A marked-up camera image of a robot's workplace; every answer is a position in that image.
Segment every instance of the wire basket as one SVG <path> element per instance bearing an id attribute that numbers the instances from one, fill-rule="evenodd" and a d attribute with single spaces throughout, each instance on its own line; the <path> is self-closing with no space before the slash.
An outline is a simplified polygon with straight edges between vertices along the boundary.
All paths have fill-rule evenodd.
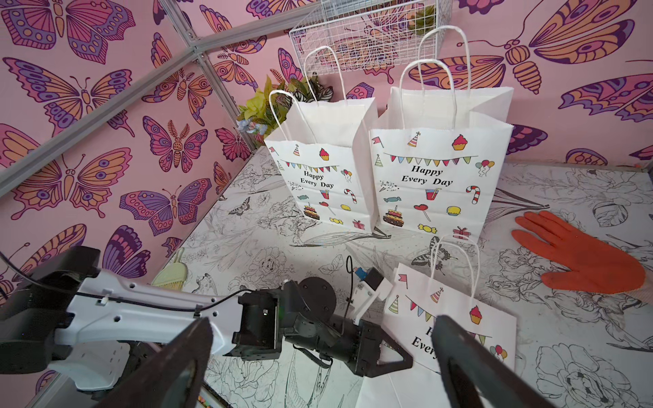
<path id="1" fill-rule="evenodd" d="M 330 46 L 338 55 L 342 71 L 365 70 L 386 74 L 395 65 L 418 59 L 424 35 L 451 19 L 452 0 L 322 0 L 321 8 L 290 31 L 298 62 L 304 72 L 318 75 L 338 71 L 333 55 L 314 49 Z M 421 58 L 435 58 L 444 32 L 428 37 Z"/>

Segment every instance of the rubber glove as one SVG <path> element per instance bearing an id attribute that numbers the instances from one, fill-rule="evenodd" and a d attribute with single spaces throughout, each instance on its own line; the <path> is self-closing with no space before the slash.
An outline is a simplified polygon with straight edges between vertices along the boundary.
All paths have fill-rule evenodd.
<path id="1" fill-rule="evenodd" d="M 542 282 L 552 289 L 614 294 L 639 289 L 646 272 L 637 260 L 619 248 L 581 232 L 548 211 L 526 212 L 517 224 L 536 233 L 512 231 L 523 247 L 570 269 L 549 272 Z"/>

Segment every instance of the table surface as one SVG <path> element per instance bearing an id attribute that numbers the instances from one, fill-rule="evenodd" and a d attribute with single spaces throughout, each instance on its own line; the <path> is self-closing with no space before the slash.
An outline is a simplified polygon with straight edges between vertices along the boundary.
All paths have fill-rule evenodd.
<path id="1" fill-rule="evenodd" d="M 399 263 L 427 273 L 427 234 L 379 225 L 373 236 L 303 216 L 261 148 L 184 243 L 184 290 L 228 294 L 319 276 L 343 314 L 345 259 L 386 277 Z M 540 275 L 560 266 L 520 247 L 514 218 L 549 210 L 653 270 L 653 186 L 647 174 L 557 166 L 503 166 L 481 234 L 477 299 L 517 317 L 516 373 L 559 407 L 653 407 L 653 307 L 628 295 L 552 290 Z M 464 249 L 473 253 L 470 247 Z M 469 294 L 469 268 L 441 249 L 436 278 Z M 366 319 L 380 322 L 383 303 Z M 281 358 L 212 357 L 206 381 L 237 408 L 350 408 L 362 379 L 340 362 L 322 369 L 284 343 Z"/>

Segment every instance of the butterfly wallpaper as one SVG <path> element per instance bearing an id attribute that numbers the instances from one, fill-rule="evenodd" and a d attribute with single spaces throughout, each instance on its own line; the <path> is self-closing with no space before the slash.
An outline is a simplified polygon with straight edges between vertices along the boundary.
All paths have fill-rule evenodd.
<path id="1" fill-rule="evenodd" d="M 313 0 L 177 0 L 197 37 L 314 3 Z M 158 0 L 0 2 L 0 172 L 57 137 L 183 50 Z M 361 16 L 368 35 L 341 40 L 364 69 L 321 76 L 334 101 L 377 99 L 385 109 L 404 66 L 378 61 L 408 38 L 406 5 Z M 519 161 L 646 166 L 653 159 L 653 2 L 645 0 L 453 0 L 451 23 L 470 40 L 472 86 L 512 87 L 507 154 Z M 272 81 L 311 76 L 287 31 L 208 52 L 236 104 Z M 448 32 L 439 54 L 466 88 L 467 57 Z M 332 63 L 328 56 L 324 63 Z M 427 89 L 451 84 L 422 66 Z M 404 87 L 419 89 L 419 71 Z M 91 136 L 0 197 L 0 250 L 25 271 L 72 246 L 101 250 L 101 265 L 149 283 L 251 157 L 199 67 L 190 63 Z M 249 202 L 229 208 L 247 217 Z M 20 279 L 0 269 L 0 288 Z M 7 390 L 22 408 L 40 375 Z M 0 381 L 0 392 L 3 389 Z"/>

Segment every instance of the line drawing of butterfly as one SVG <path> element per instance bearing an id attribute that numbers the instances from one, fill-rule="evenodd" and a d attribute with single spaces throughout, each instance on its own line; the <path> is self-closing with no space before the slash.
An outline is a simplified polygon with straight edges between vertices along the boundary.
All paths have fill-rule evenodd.
<path id="1" fill-rule="evenodd" d="M 433 251 L 433 247 L 436 246 L 436 244 L 439 241 L 440 239 L 437 236 L 431 238 L 431 242 L 428 244 L 428 252 L 415 257 L 413 259 L 413 262 L 411 262 L 411 265 L 417 265 L 417 266 L 428 265 L 429 267 L 431 267 L 431 251 Z M 440 249 L 438 249 L 438 263 L 436 264 L 436 269 L 437 270 L 442 269 L 442 261 L 449 260 L 449 259 L 458 259 L 458 258 L 452 257 L 451 254 L 446 249 L 440 247 Z"/>
<path id="2" fill-rule="evenodd" d="M 251 207 L 249 206 L 249 197 L 245 198 L 245 201 L 238 207 L 234 208 L 229 212 L 229 215 L 237 215 L 238 217 L 242 217 L 242 215 L 245 213 L 245 211 L 249 210 Z"/>
<path id="3" fill-rule="evenodd" d="M 629 156 L 636 157 L 640 160 L 651 160 L 653 159 L 653 145 L 634 153 L 630 153 Z"/>
<path id="4" fill-rule="evenodd" d="M 217 161 L 213 164 L 213 181 L 215 182 L 215 193 L 221 196 L 231 181 L 231 173 L 225 171 Z"/>
<path id="5" fill-rule="evenodd" d="M 65 8 L 63 0 L 52 0 L 52 9 L 49 0 L 4 0 L 0 7 L 15 45 L 49 50 L 65 28 L 72 52 L 100 64 L 106 62 L 107 40 L 123 40 L 125 30 L 136 26 L 127 7 L 109 0 L 74 0 Z"/>
<path id="6" fill-rule="evenodd" d="M 458 0 L 458 8 L 469 7 L 470 14 L 477 11 L 481 14 L 488 14 L 490 9 L 503 3 L 504 0 Z"/>
<path id="7" fill-rule="evenodd" d="M 622 20 L 615 24 L 605 25 L 627 12 L 637 0 L 568 0 L 560 9 L 542 26 L 542 28 L 533 36 L 533 39 L 526 45 L 520 45 L 519 38 L 524 34 L 528 26 L 527 20 L 531 13 L 543 2 L 538 4 L 524 18 L 522 32 L 517 38 L 508 40 L 503 45 L 494 45 L 487 40 L 473 40 L 472 42 L 485 42 L 495 48 L 503 48 L 505 60 L 508 64 L 514 66 L 513 74 L 515 79 L 522 87 L 528 89 L 535 95 L 539 94 L 542 84 L 537 64 L 530 61 L 531 54 L 558 64 L 579 64 L 594 61 L 606 57 L 617 51 L 623 46 L 628 37 L 635 28 L 633 20 Z M 445 58 L 444 64 L 448 65 L 454 76 L 456 87 L 463 87 L 467 84 L 467 70 L 462 65 L 467 63 L 466 57 Z M 477 76 L 481 74 L 485 67 L 489 71 L 490 65 L 499 65 L 502 71 L 487 73 L 488 78 L 483 78 L 479 84 L 474 84 L 473 88 L 499 86 L 503 80 L 506 66 L 502 63 L 503 57 L 496 55 L 475 55 L 471 57 L 471 62 L 478 65 Z M 447 73 L 439 66 L 427 63 L 422 65 L 424 83 L 443 89 L 448 89 L 449 81 L 446 78 Z M 419 82 L 419 68 L 415 67 L 410 70 L 410 78 Z"/>
<path id="8" fill-rule="evenodd" d="M 177 0 L 177 3 L 181 3 L 181 2 L 192 3 L 193 0 Z M 159 0 L 154 0 L 152 4 L 152 16 L 154 17 L 154 24 L 156 25 L 161 24 L 166 14 L 167 13 L 165 12 L 165 9 L 161 6 Z M 190 25 L 191 28 L 193 28 L 193 24 L 191 24 L 191 19 L 188 17 L 188 14 L 186 14 L 186 12 L 183 10 L 182 10 L 182 14 L 186 19 L 186 21 L 188 22 L 188 25 Z"/>
<path id="9" fill-rule="evenodd" d="M 214 33 L 220 33 L 232 28 L 229 20 L 212 8 L 200 5 L 200 11 Z M 243 40 L 220 47 L 217 58 L 224 59 L 225 61 L 213 65 L 220 79 L 226 82 L 235 80 L 239 85 L 249 85 L 256 92 L 259 85 L 256 83 L 254 77 L 242 67 L 242 65 L 249 65 L 249 60 L 241 54 L 256 54 L 263 49 L 267 40 L 268 36 L 262 35 L 257 40 Z"/>
<path id="10" fill-rule="evenodd" d="M 154 68 L 159 68 L 172 58 L 170 49 L 168 49 L 163 37 L 159 33 L 154 33 L 151 53 Z M 186 74 L 182 68 L 157 85 L 154 89 L 154 94 L 145 95 L 141 100 L 149 103 L 163 102 L 177 89 L 177 100 L 182 101 L 183 97 L 188 95 L 188 109 L 190 109 L 193 119 L 200 126 L 204 126 L 204 120 L 200 117 L 200 111 L 206 106 L 205 97 L 211 95 L 213 89 L 204 75 L 193 79 L 194 76 L 194 72 Z"/>
<path id="11" fill-rule="evenodd" d="M 0 165 L 9 167 L 38 146 L 39 143 L 25 133 L 0 123 Z M 21 202 L 24 208 L 11 219 L 19 219 L 30 209 L 55 208 L 64 200 L 69 200 L 75 208 L 95 210 L 100 218 L 104 218 L 100 205 L 111 196 L 109 187 L 116 184 L 129 168 L 130 152 L 129 148 L 120 148 L 104 153 L 91 160 L 77 175 L 77 168 L 86 154 L 82 154 L 74 168 L 69 168 L 61 155 L 65 176 L 57 160 L 53 160 L 12 190 L 14 200 Z"/>
<path id="12" fill-rule="evenodd" d="M 424 10 L 423 3 L 394 7 L 361 16 L 364 29 L 353 32 L 352 37 L 335 40 L 332 45 L 340 64 L 363 69 L 365 74 L 374 76 L 383 73 L 387 77 L 388 84 L 393 84 L 394 79 L 390 76 L 390 70 L 394 68 L 392 62 L 398 57 L 393 44 L 409 40 L 415 35 L 414 31 L 409 29 L 409 20 L 415 17 L 418 10 Z M 307 31 L 306 38 L 306 41 L 311 41 L 310 30 Z M 318 52 L 317 59 L 322 64 L 336 66 L 333 54 L 328 50 Z"/>
<path id="13" fill-rule="evenodd" d="M 251 0 L 246 7 L 248 13 L 260 20 L 284 11 L 314 3 L 317 0 Z"/>
<path id="14" fill-rule="evenodd" d="M 234 161 L 237 157 L 246 160 L 251 155 L 249 146 L 247 146 L 240 133 L 236 132 L 234 134 L 230 130 L 221 127 L 215 130 L 215 135 L 222 142 L 222 153 L 228 160 Z"/>
<path id="15" fill-rule="evenodd" d="M 130 211 L 134 219 L 148 220 L 152 234 L 157 236 L 172 228 L 175 218 L 183 225 L 197 221 L 198 206 L 206 200 L 206 192 L 211 188 L 211 180 L 201 178 L 183 188 L 179 196 L 163 189 L 170 198 L 154 191 L 133 191 L 120 197 L 120 208 Z"/>
<path id="16" fill-rule="evenodd" d="M 146 263 L 150 259 L 150 252 L 138 252 L 142 246 L 136 231 L 127 225 L 121 225 L 106 243 L 102 267 L 130 279 L 145 275 L 148 273 Z"/>
<path id="17" fill-rule="evenodd" d="M 162 247 L 166 248 L 166 251 L 168 253 L 166 254 L 166 258 L 170 258 L 170 256 L 181 246 L 182 244 L 182 239 L 181 238 L 175 238 L 173 236 L 169 236 L 166 238 L 165 242 L 161 244 Z"/>
<path id="18" fill-rule="evenodd" d="M 513 135 L 510 137 L 510 143 L 508 143 L 508 151 L 506 155 L 537 146 L 549 137 L 545 131 L 541 131 L 535 127 L 523 125 L 514 126 Z"/>
<path id="19" fill-rule="evenodd" d="M 193 133 L 183 144 L 182 141 L 191 132 L 190 126 L 186 123 L 181 133 L 177 133 L 172 120 L 168 121 L 168 132 L 156 120 L 149 116 L 143 116 L 143 129 L 150 136 L 150 151 L 159 159 L 159 166 L 164 172 L 169 172 L 174 164 L 175 168 L 182 164 L 182 171 L 188 173 L 193 167 L 193 160 L 197 160 L 202 153 L 202 143 L 208 139 L 208 131 L 202 129 Z"/>
<path id="20" fill-rule="evenodd" d="M 17 58 L 3 58 L 9 66 L 9 72 L 16 75 L 17 81 L 27 91 L 27 96 L 37 102 L 47 102 L 44 106 L 49 121 L 54 125 L 52 137 L 57 136 L 73 123 L 82 118 L 82 115 L 91 113 L 114 95 L 122 92 L 131 83 L 131 71 L 121 69 L 109 72 L 103 76 L 92 88 L 87 91 L 90 78 L 85 79 L 82 87 L 77 79 L 77 88 L 57 75 Z M 134 131 L 127 124 L 127 111 L 123 110 L 118 115 L 107 121 L 113 129 L 125 129 L 135 137 Z"/>
<path id="21" fill-rule="evenodd" d="M 581 105 L 590 116 L 613 112 L 621 120 L 653 119 L 653 73 L 622 76 L 573 89 L 562 96 L 558 109 Z"/>

